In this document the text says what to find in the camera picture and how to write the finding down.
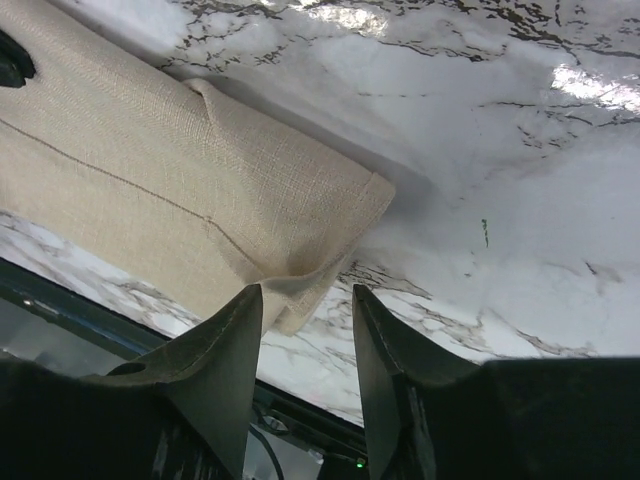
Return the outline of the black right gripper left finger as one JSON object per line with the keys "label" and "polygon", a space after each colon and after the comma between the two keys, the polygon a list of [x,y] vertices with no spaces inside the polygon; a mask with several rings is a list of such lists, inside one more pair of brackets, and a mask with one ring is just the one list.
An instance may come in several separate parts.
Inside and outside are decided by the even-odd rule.
{"label": "black right gripper left finger", "polygon": [[5,479],[238,479],[250,425],[262,290],[106,375],[1,357]]}

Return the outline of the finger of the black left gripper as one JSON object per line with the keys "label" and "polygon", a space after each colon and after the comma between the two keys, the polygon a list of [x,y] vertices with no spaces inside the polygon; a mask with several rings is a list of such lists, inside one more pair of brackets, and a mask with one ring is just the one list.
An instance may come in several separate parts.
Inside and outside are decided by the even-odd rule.
{"label": "finger of the black left gripper", "polygon": [[29,53],[11,36],[0,31],[0,86],[19,89],[33,79],[36,69]]}

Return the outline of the beige cloth napkin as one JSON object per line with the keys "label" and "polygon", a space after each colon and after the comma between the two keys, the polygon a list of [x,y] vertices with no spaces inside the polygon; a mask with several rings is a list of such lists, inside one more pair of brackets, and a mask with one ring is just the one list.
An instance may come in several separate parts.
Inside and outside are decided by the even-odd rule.
{"label": "beige cloth napkin", "polygon": [[249,284],[292,333],[394,196],[383,177],[179,82],[45,1],[5,1],[26,61],[1,91],[1,207],[205,317]]}

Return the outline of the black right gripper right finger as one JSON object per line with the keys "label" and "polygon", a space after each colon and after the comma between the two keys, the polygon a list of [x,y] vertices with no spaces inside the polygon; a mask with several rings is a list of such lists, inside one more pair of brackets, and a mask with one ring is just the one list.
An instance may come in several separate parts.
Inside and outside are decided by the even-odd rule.
{"label": "black right gripper right finger", "polygon": [[369,473],[374,479],[635,479],[634,357],[476,364],[352,296]]}

